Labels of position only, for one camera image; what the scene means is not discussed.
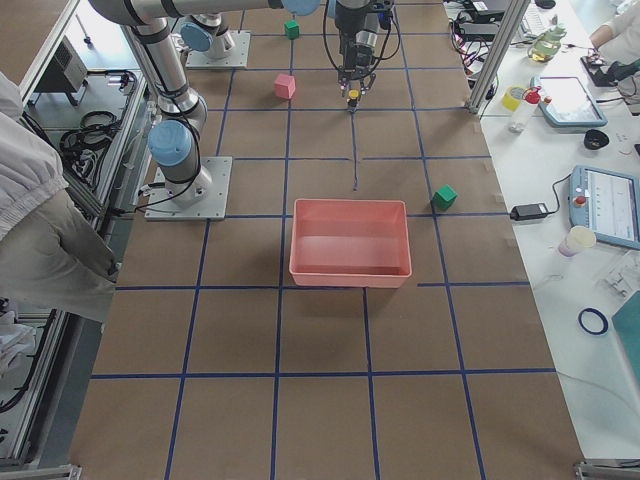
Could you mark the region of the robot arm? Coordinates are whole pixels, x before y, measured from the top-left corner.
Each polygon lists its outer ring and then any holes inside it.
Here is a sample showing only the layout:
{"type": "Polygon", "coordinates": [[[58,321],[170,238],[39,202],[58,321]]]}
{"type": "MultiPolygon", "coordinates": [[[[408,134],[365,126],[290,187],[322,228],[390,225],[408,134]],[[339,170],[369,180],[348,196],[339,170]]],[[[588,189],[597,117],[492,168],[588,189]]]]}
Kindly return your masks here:
{"type": "MultiPolygon", "coordinates": [[[[334,64],[341,95],[349,109],[358,107],[361,97],[376,79],[384,53],[376,51],[380,30],[390,33],[395,22],[392,1],[328,1],[323,18],[331,18],[339,33],[340,64],[334,64]]],[[[192,51],[220,60],[235,48],[228,24],[220,13],[190,15],[180,36],[192,51]]]]}
{"type": "Polygon", "coordinates": [[[306,16],[317,1],[93,1],[103,18],[131,37],[134,55],[156,90],[163,120],[152,128],[148,146],[165,178],[171,199],[199,201],[208,193],[211,175],[200,158],[199,136],[207,118],[204,99],[189,85],[170,38],[170,18],[212,16],[240,10],[285,9],[306,16]]]}

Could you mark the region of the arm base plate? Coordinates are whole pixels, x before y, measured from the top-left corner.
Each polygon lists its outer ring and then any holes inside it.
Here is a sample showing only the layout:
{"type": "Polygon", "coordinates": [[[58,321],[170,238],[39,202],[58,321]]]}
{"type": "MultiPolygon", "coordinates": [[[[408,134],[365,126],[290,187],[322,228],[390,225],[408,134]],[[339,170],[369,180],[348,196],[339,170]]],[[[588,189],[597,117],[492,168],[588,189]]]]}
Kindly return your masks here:
{"type": "Polygon", "coordinates": [[[154,181],[162,183],[149,196],[144,218],[148,221],[225,219],[233,158],[203,157],[201,171],[192,184],[167,182],[156,168],[154,181]]]}
{"type": "Polygon", "coordinates": [[[228,70],[245,69],[248,63],[251,33],[247,30],[228,30],[223,35],[208,33],[182,35],[189,53],[188,69],[228,70]]]}

